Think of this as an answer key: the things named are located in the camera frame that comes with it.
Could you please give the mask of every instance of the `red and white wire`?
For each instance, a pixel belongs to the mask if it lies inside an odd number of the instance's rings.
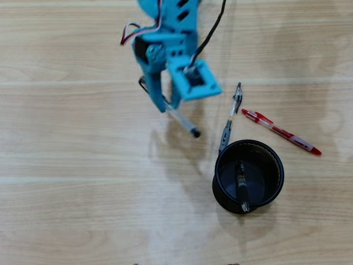
[[[145,33],[152,33],[152,32],[156,32],[157,30],[159,30],[161,28],[162,25],[162,3],[163,0],[157,0],[158,1],[158,18],[157,18],[157,25],[153,28],[142,28],[139,31],[136,31],[134,33],[130,33],[128,36],[126,36],[126,32],[127,29],[129,28],[129,26],[135,26],[137,28],[140,28],[140,25],[136,24],[136,23],[129,23],[128,25],[126,25],[124,27],[124,31],[122,32],[122,38],[120,41],[120,45],[125,45],[130,39],[133,39],[137,36],[140,36],[141,34],[145,34]]]

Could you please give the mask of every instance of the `black mesh cup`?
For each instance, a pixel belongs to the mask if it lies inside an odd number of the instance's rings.
[[[237,198],[237,160],[244,164],[250,211],[273,201],[284,182],[280,158],[262,142],[241,140],[228,145],[217,159],[212,189],[218,203],[232,213],[244,213]]]

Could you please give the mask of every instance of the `pen inside cup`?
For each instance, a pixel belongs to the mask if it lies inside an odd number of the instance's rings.
[[[236,161],[236,176],[237,176],[237,189],[238,189],[238,200],[242,206],[245,213],[250,210],[249,206],[249,191],[247,182],[245,180],[245,167],[242,160]]]

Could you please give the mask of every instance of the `black pen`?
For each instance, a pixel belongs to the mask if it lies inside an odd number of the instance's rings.
[[[249,207],[249,192],[248,186],[245,181],[245,171],[243,161],[238,160],[236,163],[236,175],[237,175],[237,198],[242,205],[242,209],[245,213],[248,213],[250,210]]]
[[[228,145],[229,137],[231,135],[231,129],[233,125],[234,115],[238,113],[239,107],[243,100],[243,92],[241,88],[241,83],[238,83],[236,93],[232,99],[231,111],[229,112],[229,118],[227,120],[226,127],[223,129],[223,134],[221,138],[220,148],[218,149],[218,154],[220,154]]]

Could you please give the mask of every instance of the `pen clip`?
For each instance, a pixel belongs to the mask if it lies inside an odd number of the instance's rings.
[[[273,124],[274,122],[269,120],[268,118],[266,118],[265,116],[263,116],[261,113],[258,113],[258,112],[255,112],[256,114],[256,117],[259,119],[259,120],[265,120],[267,121],[268,123],[270,124]]]

